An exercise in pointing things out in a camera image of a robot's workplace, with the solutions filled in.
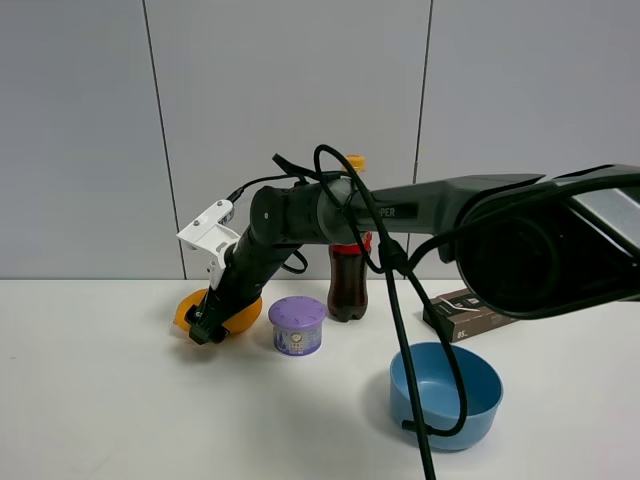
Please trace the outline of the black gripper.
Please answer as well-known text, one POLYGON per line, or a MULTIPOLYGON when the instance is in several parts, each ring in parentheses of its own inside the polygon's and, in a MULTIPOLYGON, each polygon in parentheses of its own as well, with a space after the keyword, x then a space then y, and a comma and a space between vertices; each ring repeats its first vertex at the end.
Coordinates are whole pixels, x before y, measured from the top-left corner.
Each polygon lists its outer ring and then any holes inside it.
POLYGON ((187 310, 189 338, 198 345, 223 342, 230 334, 223 323, 261 297, 264 286, 299 248, 262 243, 248 227, 225 256, 225 273, 218 288, 207 294, 203 310, 197 305, 187 310))

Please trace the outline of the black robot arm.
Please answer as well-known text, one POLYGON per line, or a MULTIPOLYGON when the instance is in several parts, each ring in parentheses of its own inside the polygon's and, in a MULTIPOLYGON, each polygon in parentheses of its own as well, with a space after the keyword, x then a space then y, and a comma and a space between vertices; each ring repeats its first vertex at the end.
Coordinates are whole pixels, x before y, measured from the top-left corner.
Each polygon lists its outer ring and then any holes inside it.
POLYGON ((306 244, 351 244, 359 233, 418 233, 413 254, 395 251, 402 273, 431 250, 455 263, 466 286, 494 311, 549 318, 639 295, 639 171, 604 165, 555 178, 471 175, 358 193, 324 183, 265 186, 236 235, 201 218, 180 238, 215 256, 204 298, 188 308, 189 336, 219 343, 230 319, 306 244))

